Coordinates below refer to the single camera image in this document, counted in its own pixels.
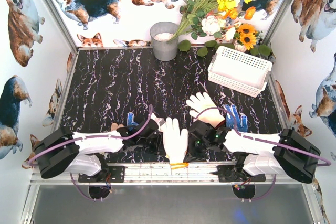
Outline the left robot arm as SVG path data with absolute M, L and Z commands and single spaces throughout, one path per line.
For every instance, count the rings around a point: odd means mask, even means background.
M 82 173 L 95 177 L 107 173 L 100 153 L 141 152 L 165 155 L 163 134 L 158 124 L 150 119 L 140 124 L 117 125 L 110 132 L 79 133 L 68 127 L 44 138 L 33 149 L 27 163 L 37 163 L 41 177 L 49 179 L 63 172 Z

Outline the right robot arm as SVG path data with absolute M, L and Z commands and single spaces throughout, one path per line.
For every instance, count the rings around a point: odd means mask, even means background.
M 235 169 L 243 178 L 260 174 L 286 174 L 310 184 L 318 164 L 320 150 L 292 129 L 281 133 L 237 132 L 229 127 L 217 129 L 195 121 L 188 131 L 188 155 L 203 159 L 206 150 L 239 154 Z

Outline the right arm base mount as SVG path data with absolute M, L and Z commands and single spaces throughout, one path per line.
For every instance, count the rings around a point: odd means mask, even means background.
M 245 182 L 250 179 L 250 175 L 236 169 L 234 165 L 218 165 L 217 171 L 211 174 L 218 176 L 220 182 Z

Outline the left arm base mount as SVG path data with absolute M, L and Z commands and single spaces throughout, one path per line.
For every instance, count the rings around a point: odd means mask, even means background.
M 78 182 L 80 183 L 122 183 L 125 177 L 125 166 L 111 166 L 103 168 L 96 175 L 88 176 L 86 174 L 79 174 Z

